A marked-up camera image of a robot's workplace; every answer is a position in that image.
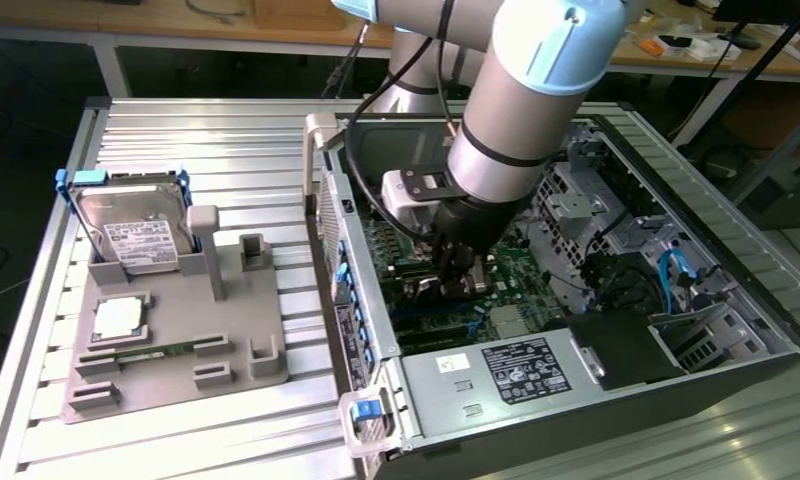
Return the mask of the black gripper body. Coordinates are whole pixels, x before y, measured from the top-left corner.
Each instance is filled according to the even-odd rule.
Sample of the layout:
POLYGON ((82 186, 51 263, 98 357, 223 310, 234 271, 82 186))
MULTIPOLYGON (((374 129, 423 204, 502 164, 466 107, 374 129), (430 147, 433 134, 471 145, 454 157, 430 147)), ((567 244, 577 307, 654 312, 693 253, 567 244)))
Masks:
POLYGON ((490 203, 473 196, 443 200, 434 220, 435 244, 489 250, 502 239, 521 207, 521 200, 490 203))

